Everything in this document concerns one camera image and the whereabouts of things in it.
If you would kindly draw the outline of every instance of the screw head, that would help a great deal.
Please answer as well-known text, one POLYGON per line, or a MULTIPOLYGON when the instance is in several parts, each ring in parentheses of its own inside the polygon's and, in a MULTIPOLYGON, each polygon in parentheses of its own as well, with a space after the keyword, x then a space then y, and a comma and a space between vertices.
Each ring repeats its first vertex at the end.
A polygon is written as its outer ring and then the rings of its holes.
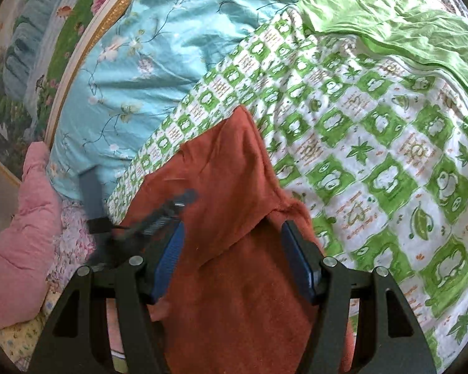
POLYGON ((144 262, 144 259, 142 256, 132 256, 130 259, 128 259, 128 263, 131 266, 140 266, 144 262))
POLYGON ((81 266, 78 270, 76 270, 76 274, 78 274, 80 277, 84 277, 88 273, 90 273, 90 267, 88 266, 81 266))
POLYGON ((334 257, 325 257, 324 260, 322 260, 322 262, 328 266, 328 267, 334 267, 338 264, 338 262, 336 261, 336 259, 334 257))
POLYGON ((381 277, 388 276, 388 269, 383 266, 376 267, 376 273, 381 277))

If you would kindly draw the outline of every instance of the pink cushion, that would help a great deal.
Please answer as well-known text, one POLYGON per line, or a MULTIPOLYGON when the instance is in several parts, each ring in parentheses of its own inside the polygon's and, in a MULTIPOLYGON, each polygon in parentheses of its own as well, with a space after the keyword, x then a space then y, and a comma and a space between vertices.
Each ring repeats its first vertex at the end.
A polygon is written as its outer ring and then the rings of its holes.
POLYGON ((18 211, 0 234, 0 328, 33 319, 47 293, 53 236, 62 232, 60 198, 45 174, 48 158, 45 143, 31 143, 18 211))

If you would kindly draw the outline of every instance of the red-orange cloth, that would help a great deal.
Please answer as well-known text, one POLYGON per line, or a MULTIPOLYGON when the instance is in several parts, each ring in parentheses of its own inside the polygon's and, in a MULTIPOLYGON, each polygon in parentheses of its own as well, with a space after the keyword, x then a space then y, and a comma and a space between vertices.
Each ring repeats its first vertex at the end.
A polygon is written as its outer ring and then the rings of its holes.
MULTIPOLYGON (((287 219, 315 241, 305 206, 280 188, 250 113, 181 146, 146 176, 124 225, 193 188, 183 214, 185 245, 163 320, 173 374, 293 374, 316 309, 297 292, 281 246, 287 219)), ((347 336, 343 367, 350 366, 347 336)))

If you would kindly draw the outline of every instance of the light blue floral fabric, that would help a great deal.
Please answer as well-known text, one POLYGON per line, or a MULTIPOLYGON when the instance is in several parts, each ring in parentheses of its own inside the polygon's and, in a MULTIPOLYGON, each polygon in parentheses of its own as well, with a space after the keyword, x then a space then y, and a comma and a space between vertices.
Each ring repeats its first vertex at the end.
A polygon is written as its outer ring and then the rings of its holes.
POLYGON ((245 36, 298 0, 133 0, 88 54, 66 98, 48 175, 79 199, 100 165, 105 196, 139 148, 245 36))

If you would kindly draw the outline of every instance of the painting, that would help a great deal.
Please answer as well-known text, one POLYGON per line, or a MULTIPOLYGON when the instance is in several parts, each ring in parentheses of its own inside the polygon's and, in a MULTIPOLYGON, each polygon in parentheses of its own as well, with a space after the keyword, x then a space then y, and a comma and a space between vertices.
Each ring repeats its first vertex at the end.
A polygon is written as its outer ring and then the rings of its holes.
POLYGON ((4 0, 0 6, 0 161, 18 178, 43 140, 59 82, 106 0, 4 0))

